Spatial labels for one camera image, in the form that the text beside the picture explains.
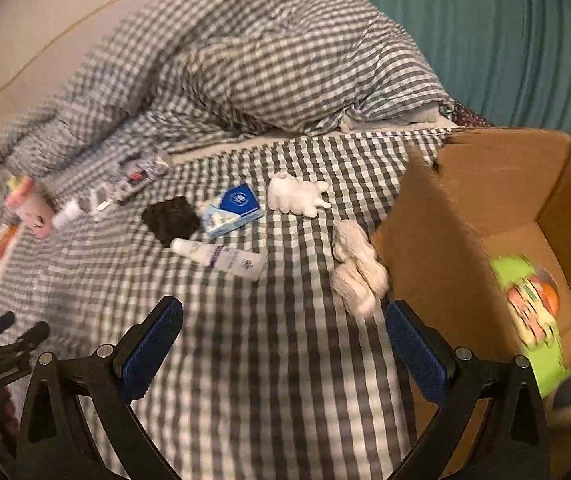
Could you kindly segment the cream socks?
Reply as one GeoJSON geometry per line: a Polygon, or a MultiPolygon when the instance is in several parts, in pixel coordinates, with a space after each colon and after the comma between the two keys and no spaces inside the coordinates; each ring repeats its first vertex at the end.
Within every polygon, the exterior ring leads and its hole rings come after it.
{"type": "Polygon", "coordinates": [[[339,263],[331,287],[357,320],[370,318],[389,292],[389,271],[379,261],[365,230],[356,221],[333,224],[332,254],[339,263]]]}

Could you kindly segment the grey patterned pouch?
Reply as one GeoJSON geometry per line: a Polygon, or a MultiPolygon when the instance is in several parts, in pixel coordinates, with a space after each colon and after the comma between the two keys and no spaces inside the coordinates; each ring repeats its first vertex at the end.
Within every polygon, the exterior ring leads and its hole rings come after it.
{"type": "Polygon", "coordinates": [[[148,184],[171,170],[171,157],[164,151],[139,152],[116,164],[107,175],[105,191],[113,203],[124,203],[148,184]]]}

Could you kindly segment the green snack bag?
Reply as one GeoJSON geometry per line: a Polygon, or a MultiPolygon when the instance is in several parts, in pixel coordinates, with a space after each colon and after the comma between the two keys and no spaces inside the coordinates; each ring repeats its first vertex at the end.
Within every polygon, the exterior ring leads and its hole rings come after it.
{"type": "Polygon", "coordinates": [[[544,398],[570,375],[563,356],[558,317],[546,309],[546,297],[536,275],[538,264],[523,255],[491,259],[491,269],[505,294],[520,354],[531,363],[544,398]]]}

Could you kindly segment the white tube with purple label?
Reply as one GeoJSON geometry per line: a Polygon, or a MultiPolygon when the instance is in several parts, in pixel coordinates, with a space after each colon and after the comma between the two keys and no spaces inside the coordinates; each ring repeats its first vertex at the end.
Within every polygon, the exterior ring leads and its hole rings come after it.
{"type": "Polygon", "coordinates": [[[246,252],[227,245],[209,244],[197,240],[175,238],[170,249],[178,256],[188,258],[208,269],[233,274],[238,278],[258,281],[267,257],[258,252],[246,252]]]}

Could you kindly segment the brown cardboard box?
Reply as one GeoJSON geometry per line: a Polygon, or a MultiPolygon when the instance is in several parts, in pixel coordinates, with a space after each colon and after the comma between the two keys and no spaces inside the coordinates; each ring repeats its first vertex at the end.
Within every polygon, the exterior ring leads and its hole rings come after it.
{"type": "Polygon", "coordinates": [[[384,324],[415,384],[398,479],[571,479],[571,137],[537,129],[414,146],[372,242],[384,324]]]}

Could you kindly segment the white small bottle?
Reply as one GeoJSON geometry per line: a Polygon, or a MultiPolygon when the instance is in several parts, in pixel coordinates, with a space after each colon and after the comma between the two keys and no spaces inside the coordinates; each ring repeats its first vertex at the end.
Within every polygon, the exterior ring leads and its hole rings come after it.
{"type": "Polygon", "coordinates": [[[59,231],[83,214],[84,209],[81,208],[79,200],[74,198],[73,200],[70,200],[57,214],[54,214],[52,226],[54,229],[59,231]]]}

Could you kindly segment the black cloth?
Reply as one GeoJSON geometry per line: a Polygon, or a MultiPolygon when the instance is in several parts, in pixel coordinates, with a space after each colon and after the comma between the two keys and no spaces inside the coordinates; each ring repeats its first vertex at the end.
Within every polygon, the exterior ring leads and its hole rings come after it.
{"type": "Polygon", "coordinates": [[[142,220],[164,247],[169,247],[175,238],[189,240],[200,229],[200,217],[184,196],[148,205],[142,220]]]}

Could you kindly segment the teal curtain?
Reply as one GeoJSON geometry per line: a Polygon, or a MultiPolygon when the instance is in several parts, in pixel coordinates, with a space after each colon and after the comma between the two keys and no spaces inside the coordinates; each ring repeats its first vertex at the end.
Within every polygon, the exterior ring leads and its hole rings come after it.
{"type": "Polygon", "coordinates": [[[369,0],[496,126],[571,134],[571,0],[369,0]]]}

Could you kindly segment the grey checked duvet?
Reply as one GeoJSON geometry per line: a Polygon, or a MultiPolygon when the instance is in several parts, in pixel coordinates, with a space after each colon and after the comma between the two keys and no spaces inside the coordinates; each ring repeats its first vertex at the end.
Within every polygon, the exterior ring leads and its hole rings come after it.
{"type": "Polygon", "coordinates": [[[144,148],[452,111],[415,40],[368,0],[153,0],[0,133],[0,216],[10,174],[60,198],[144,148]]]}

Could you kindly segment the blue white tissue pack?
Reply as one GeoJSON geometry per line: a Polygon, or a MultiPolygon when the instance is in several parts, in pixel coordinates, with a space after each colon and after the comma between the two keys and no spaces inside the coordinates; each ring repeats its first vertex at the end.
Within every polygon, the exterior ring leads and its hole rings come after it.
{"type": "Polygon", "coordinates": [[[198,213],[203,231],[212,240],[264,217],[264,208],[253,188],[242,183],[200,202],[198,213]]]}

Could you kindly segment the tape roll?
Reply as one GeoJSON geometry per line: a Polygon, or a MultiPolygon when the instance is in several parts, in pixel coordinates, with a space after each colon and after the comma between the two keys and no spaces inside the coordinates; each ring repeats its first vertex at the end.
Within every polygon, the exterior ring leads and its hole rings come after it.
{"type": "Polygon", "coordinates": [[[546,297],[546,309],[556,318],[560,311],[560,297],[557,283],[553,276],[542,266],[537,266],[536,275],[546,297]]]}

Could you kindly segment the pink children's drinking cup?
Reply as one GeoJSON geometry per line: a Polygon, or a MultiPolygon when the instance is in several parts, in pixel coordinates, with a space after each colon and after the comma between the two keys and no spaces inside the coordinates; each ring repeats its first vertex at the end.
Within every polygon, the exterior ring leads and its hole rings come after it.
{"type": "Polygon", "coordinates": [[[8,197],[5,205],[11,209],[29,231],[45,238],[53,230],[54,211],[31,177],[12,176],[8,179],[8,197]]]}

